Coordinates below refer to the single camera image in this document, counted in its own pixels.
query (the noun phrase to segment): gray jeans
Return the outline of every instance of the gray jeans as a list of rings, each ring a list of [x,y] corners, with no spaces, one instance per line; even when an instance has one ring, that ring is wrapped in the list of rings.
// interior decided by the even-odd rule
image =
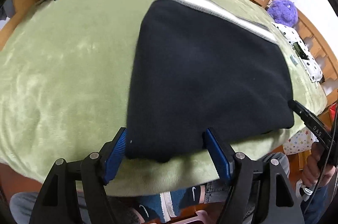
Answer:
[[[272,158],[277,159],[283,167],[287,176],[290,174],[290,166],[288,158],[283,153],[275,153],[264,156],[261,161],[267,162]],[[229,187],[227,187],[220,180],[215,180],[206,184],[206,192],[204,197],[204,203],[212,202],[224,202],[227,199],[229,193]],[[32,214],[33,206],[38,197],[37,192],[20,192],[12,196],[10,201],[11,213],[17,222],[17,224],[28,224],[30,215]],[[84,224],[90,224],[88,210],[85,202],[83,193],[77,194],[80,213]],[[244,219],[245,224],[251,223],[252,213],[255,208],[255,193],[250,197],[246,218]],[[123,224],[139,224],[138,217],[124,204],[119,202],[116,198],[109,197],[109,203],[114,212],[114,215],[119,223]]]

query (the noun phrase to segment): bed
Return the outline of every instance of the bed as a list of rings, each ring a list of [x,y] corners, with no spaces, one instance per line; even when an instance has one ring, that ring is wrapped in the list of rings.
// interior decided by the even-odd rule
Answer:
[[[327,105],[325,94],[319,84],[310,82],[301,65],[292,63],[294,51],[263,8],[268,0],[213,1],[273,32],[289,66],[294,98],[320,114]],[[0,158],[18,173],[43,182],[57,158],[81,160],[125,125],[139,25],[152,0],[13,2],[16,15],[0,31],[4,47],[0,53]],[[332,55],[330,60],[336,65]],[[303,126],[295,117],[292,129],[232,146],[256,160]],[[106,192],[137,196],[217,178],[207,151],[164,164],[125,159]]]

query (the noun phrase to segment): blue sleeve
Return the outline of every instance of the blue sleeve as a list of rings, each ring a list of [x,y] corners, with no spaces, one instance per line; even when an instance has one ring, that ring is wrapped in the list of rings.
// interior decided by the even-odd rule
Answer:
[[[307,202],[303,201],[300,204],[301,210],[304,215],[305,224],[317,224],[317,222],[320,220],[323,214],[325,204],[324,201],[326,198],[327,198],[327,186],[324,186],[322,188],[317,189],[317,192],[313,197],[313,200],[305,214],[304,210],[308,205],[310,199]]]

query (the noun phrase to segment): human hand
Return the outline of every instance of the human hand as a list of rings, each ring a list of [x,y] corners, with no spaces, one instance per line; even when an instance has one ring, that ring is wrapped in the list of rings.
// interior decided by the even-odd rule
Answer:
[[[323,147],[318,143],[314,142],[311,146],[311,155],[307,159],[307,164],[301,174],[301,180],[307,187],[315,185],[320,176],[320,169],[317,166],[318,161],[323,153]],[[326,165],[324,176],[319,184],[319,187],[325,186],[333,175],[335,174],[336,168],[333,165]]]

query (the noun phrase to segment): nike swoosh logo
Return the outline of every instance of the nike swoosh logo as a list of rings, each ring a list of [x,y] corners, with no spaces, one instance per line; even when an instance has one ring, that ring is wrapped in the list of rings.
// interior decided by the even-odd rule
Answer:
[[[148,215],[148,212],[147,212],[145,206],[143,206],[143,205],[140,204],[140,208],[141,208],[141,207],[144,209],[144,211],[146,212],[146,214],[147,214],[147,216],[148,216],[148,218],[149,218],[149,215]]]
[[[195,201],[195,192],[194,192],[194,190],[196,190],[196,188],[195,188],[195,187],[192,187],[191,189],[192,189],[192,197],[193,197],[193,199],[194,199],[194,201]]]

